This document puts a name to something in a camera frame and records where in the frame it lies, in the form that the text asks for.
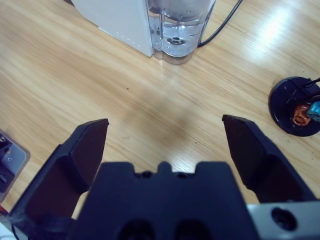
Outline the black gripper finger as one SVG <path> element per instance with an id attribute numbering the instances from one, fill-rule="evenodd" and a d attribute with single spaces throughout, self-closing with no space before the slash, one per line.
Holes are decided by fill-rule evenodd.
<path id="1" fill-rule="evenodd" d="M 93 184 L 103 158 L 108 119 L 76 127 L 58 145 L 9 213 L 9 221 L 30 240 L 65 240 L 80 196 Z"/>
<path id="2" fill-rule="evenodd" d="M 231 158 L 242 183 L 260 203 L 317 200 L 280 149 L 255 122 L 225 114 L 222 117 Z"/>

